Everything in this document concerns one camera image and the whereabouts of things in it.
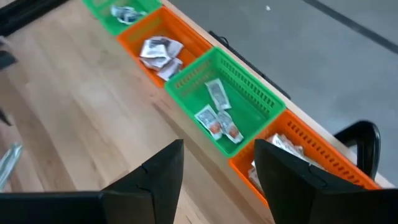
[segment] foil packet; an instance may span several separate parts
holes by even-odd
[[[181,52],[184,45],[176,40],[172,40],[168,37],[163,36],[154,36],[151,37],[150,40],[153,44],[162,44],[166,47],[167,55],[171,58],[177,57],[177,55]]]
[[[302,146],[295,146],[286,136],[281,134],[274,134],[269,139],[268,142],[272,143],[273,145],[295,155],[296,157],[308,162],[311,165],[317,166],[320,169],[325,170],[319,163],[313,161],[312,159],[308,158],[304,154],[304,150]]]
[[[218,121],[221,123],[223,133],[233,143],[237,144],[243,140],[243,135],[239,132],[238,127],[234,124],[232,117],[225,111],[220,111],[217,114]]]
[[[116,19],[126,25],[131,25],[136,22],[141,16],[146,15],[146,12],[138,12],[133,7],[129,6],[111,6],[111,14]]]
[[[182,67],[182,61],[178,58],[173,58],[167,65],[160,69],[157,75],[165,81],[169,81],[175,74],[177,74]]]
[[[257,170],[255,167],[252,167],[251,169],[249,169],[248,176],[249,176],[249,179],[251,180],[251,182],[254,183],[254,185],[257,187],[257,189],[259,189],[262,192],[262,187],[261,187],[260,180],[257,175]]]
[[[195,114],[195,118],[210,132],[215,140],[219,140],[223,136],[221,123],[218,121],[217,115],[210,105],[206,105]]]
[[[231,109],[231,104],[219,78],[205,83],[218,111]]]

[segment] green basket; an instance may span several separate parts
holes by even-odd
[[[239,144],[225,135],[214,140],[195,119],[195,114],[207,104],[217,112],[205,85],[216,78],[223,83],[232,106],[226,111],[244,136]],[[237,154],[285,109],[281,99],[218,47],[212,48],[173,77],[166,83],[165,89],[226,157]]]
[[[152,13],[156,9],[162,7],[162,3],[158,0],[83,0],[87,8],[94,14],[94,16],[102,23],[105,29],[112,35],[118,35],[126,30],[131,25],[119,22],[111,14],[111,6],[129,6],[147,14]]]

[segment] plastic basket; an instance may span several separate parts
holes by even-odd
[[[359,170],[351,161],[327,143],[290,110],[285,110],[257,135],[256,139],[267,139],[275,133],[284,134],[293,144],[302,146],[305,155],[319,163],[328,172],[351,183],[360,185],[365,189],[380,189],[372,179]],[[252,168],[251,162],[253,160],[254,141],[250,142],[235,157],[230,159],[229,165],[244,183],[254,191],[264,205],[268,207],[263,193],[255,187],[248,177],[248,171]]]
[[[183,68],[212,47],[209,42],[166,7],[156,10],[124,31],[118,36],[118,41],[158,87],[164,86],[164,80],[157,76],[155,70],[145,67],[139,60],[144,41],[155,35],[166,36],[184,45],[177,56],[183,62]]]
[[[217,112],[205,85],[216,78],[223,83],[232,106],[227,112],[244,136],[239,144],[226,136],[215,141],[194,117],[207,104]],[[282,100],[218,47],[167,82],[165,89],[226,157],[238,153],[285,108]]]
[[[120,23],[111,15],[111,5],[133,7],[139,12],[152,13],[156,9],[162,7],[162,3],[158,0],[83,0],[87,8],[102,23],[105,29],[112,35],[118,35],[126,30],[129,26]]]

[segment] paper packet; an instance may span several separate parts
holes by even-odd
[[[237,144],[243,140],[243,135],[239,132],[238,128],[234,124],[232,117],[225,111],[220,111],[217,114],[218,121],[221,123],[223,133],[233,143]]]
[[[305,156],[302,146],[294,146],[293,143],[290,140],[288,140],[284,135],[274,134],[269,139],[267,139],[267,141],[272,143],[273,145],[291,153],[292,155],[295,155],[296,157],[304,160],[305,162],[308,162],[311,165],[317,166],[320,169],[325,169],[317,162],[315,162],[315,161],[311,160],[310,158],[308,158],[307,156]]]
[[[157,57],[157,58],[140,58],[140,61],[143,62],[143,64],[147,68],[151,68],[156,71],[160,71],[165,65],[167,65],[171,59],[167,57]]]
[[[153,40],[145,40],[144,45],[142,46],[140,57],[144,58],[169,58],[166,46]]]
[[[111,6],[111,14],[116,19],[123,23],[130,25],[136,22],[141,16],[146,15],[146,12],[137,12],[133,7],[129,6]]]
[[[165,81],[169,81],[175,74],[177,74],[182,67],[182,61],[178,58],[173,58],[167,65],[160,69],[157,75]]]
[[[221,124],[217,120],[217,115],[210,105],[206,105],[195,114],[195,118],[210,132],[215,140],[219,140],[223,136]]]
[[[184,47],[183,44],[176,40],[172,40],[168,37],[163,36],[154,36],[151,37],[150,40],[155,44],[162,44],[166,47],[167,54],[171,58],[177,57],[177,55],[181,52]]]
[[[218,111],[231,108],[224,86],[219,78],[205,83]]]
[[[261,184],[260,184],[260,180],[259,180],[259,177],[258,177],[258,175],[257,175],[257,170],[256,170],[255,167],[249,169],[249,171],[248,171],[248,176],[249,176],[249,179],[251,180],[251,182],[253,182],[254,185],[257,187],[257,189],[259,189],[260,191],[262,191],[262,187],[261,187]]]

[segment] orange basket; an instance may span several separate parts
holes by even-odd
[[[308,127],[290,110],[285,110],[277,119],[268,125],[255,139],[268,139],[274,134],[284,134],[296,146],[304,148],[304,154],[323,166],[329,173],[365,189],[380,189],[366,174],[359,170],[333,146],[327,143],[313,129]],[[268,207],[262,191],[251,182],[248,171],[254,160],[254,140],[245,146],[236,156],[229,160],[229,165],[243,182]]]
[[[145,67],[139,60],[144,41],[155,35],[166,36],[184,45],[184,48],[177,56],[183,62],[183,68],[212,48],[209,42],[165,6],[149,14],[118,35],[119,43],[158,87],[163,87],[165,81],[157,76],[155,70]]]

